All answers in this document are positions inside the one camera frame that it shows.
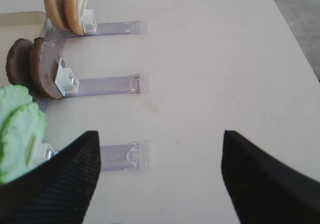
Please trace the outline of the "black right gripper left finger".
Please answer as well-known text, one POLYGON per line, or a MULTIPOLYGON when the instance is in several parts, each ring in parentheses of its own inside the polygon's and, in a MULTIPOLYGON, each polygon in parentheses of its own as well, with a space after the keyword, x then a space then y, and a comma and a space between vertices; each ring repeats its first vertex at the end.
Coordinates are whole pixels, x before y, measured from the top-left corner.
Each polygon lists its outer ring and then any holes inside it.
POLYGON ((1 186, 2 224, 81 224, 101 172, 98 131, 86 131, 50 160, 1 186))

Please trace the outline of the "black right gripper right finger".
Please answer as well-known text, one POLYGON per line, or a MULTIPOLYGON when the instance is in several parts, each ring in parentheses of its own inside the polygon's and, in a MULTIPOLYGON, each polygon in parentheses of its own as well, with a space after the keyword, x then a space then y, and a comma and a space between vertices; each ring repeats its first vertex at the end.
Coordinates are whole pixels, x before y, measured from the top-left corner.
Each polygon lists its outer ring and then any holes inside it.
POLYGON ((320 184, 236 131, 223 137, 221 174, 242 224, 318 224, 320 184))

